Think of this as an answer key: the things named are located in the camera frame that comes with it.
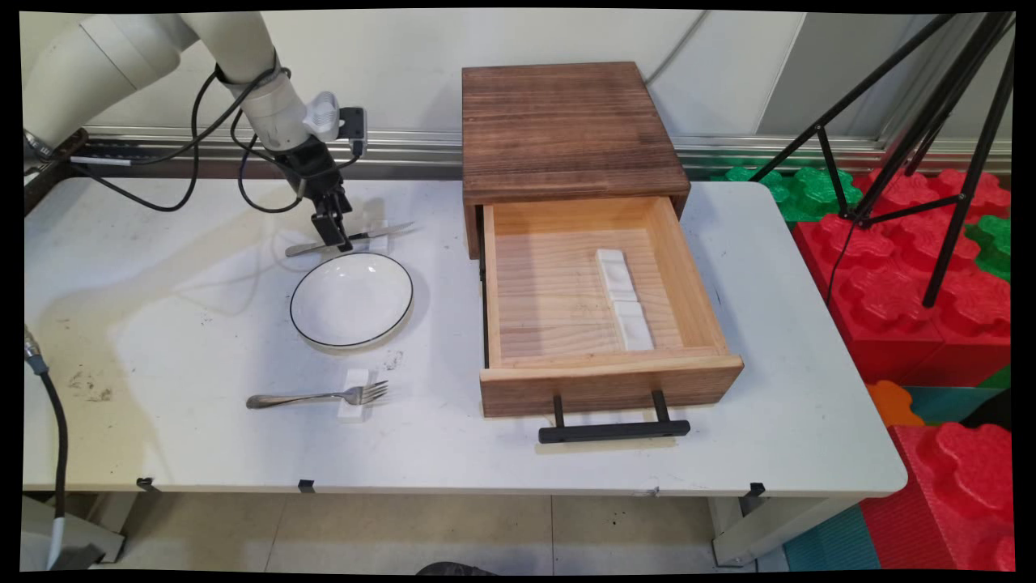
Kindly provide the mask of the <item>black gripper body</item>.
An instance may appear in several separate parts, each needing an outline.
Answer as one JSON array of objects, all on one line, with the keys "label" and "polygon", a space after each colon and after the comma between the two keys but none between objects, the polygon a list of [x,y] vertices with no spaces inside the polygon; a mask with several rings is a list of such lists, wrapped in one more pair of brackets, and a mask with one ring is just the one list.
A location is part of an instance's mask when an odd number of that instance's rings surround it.
[{"label": "black gripper body", "polygon": [[343,196],[344,180],[330,155],[329,148],[321,140],[308,136],[297,147],[275,152],[275,162],[292,190],[299,188],[306,181],[304,198],[313,203],[321,203],[327,196]]}]

